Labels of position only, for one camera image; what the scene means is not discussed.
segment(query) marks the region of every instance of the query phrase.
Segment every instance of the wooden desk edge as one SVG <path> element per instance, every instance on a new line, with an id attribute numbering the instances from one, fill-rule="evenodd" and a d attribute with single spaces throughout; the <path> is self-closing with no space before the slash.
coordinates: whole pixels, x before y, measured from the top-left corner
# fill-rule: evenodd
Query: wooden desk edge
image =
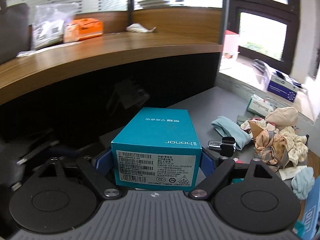
<path id="1" fill-rule="evenodd" d="M 50 66 L 0 88 L 0 105 L 41 87 L 95 70 L 161 57 L 222 52 L 222 45 L 182 44 L 122 50 Z"/>

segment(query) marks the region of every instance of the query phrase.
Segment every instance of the triangular hole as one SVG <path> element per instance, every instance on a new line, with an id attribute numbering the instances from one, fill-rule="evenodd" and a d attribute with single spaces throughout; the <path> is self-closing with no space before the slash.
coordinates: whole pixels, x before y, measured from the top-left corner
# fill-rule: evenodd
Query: triangular hole
<path id="1" fill-rule="evenodd" d="M 253 176 L 256 178 L 272 179 L 272 176 L 261 165 L 256 165 Z"/>
<path id="2" fill-rule="evenodd" d="M 48 167 L 40 174 L 39 178 L 45 177 L 56 177 L 56 165 L 54 163 L 50 163 Z"/>

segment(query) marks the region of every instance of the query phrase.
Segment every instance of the window frame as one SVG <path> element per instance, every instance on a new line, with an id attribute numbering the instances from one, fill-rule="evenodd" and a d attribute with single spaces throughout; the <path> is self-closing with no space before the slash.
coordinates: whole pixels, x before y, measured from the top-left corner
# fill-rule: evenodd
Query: window frame
<path id="1" fill-rule="evenodd" d="M 239 33 L 241 12 L 269 18 L 287 25 L 280 61 L 241 46 L 239 46 L 239 52 L 243 56 L 260 59 L 271 67 L 290 74 L 300 28 L 300 0 L 288 0 L 288 4 L 273 0 L 230 0 L 228 30 Z"/>

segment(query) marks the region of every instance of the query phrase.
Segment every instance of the barcode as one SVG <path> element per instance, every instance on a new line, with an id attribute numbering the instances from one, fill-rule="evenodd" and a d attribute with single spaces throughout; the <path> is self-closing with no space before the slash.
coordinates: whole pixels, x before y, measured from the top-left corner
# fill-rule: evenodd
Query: barcode
<path id="1" fill-rule="evenodd" d="M 151 159 L 151 154 L 118 151 L 119 156 Z"/>
<path id="2" fill-rule="evenodd" d="M 124 180 L 146 182 L 146 177 L 123 174 Z"/>
<path id="3" fill-rule="evenodd" d="M 141 165 L 127 164 L 127 163 L 120 163 L 120 167 L 153 171 L 152 166 L 141 166 Z"/>
<path id="4" fill-rule="evenodd" d="M 127 174 L 138 174 L 138 175 L 150 175 L 150 176 L 155 176 L 155 172 L 152 171 L 136 171 L 136 170 L 129 170 L 129 169 L 121 169 L 121 173 L 127 173 Z"/>
<path id="5" fill-rule="evenodd" d="M 149 164 L 149 165 L 153 165 L 153 161 L 136 160 L 136 159 L 122 158 L 122 157 L 119 157 L 119 160 L 120 160 L 121 162 L 127 162 L 127 163 L 138 163 L 138 164 Z"/>

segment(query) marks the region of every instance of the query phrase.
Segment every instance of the orange bag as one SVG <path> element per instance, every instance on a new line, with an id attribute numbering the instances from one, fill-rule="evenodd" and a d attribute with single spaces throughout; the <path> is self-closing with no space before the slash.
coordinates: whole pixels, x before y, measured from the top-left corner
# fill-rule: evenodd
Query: orange bag
<path id="1" fill-rule="evenodd" d="M 94 18 L 73 20 L 64 31 L 63 42 L 81 41 L 103 34 L 103 22 Z"/>

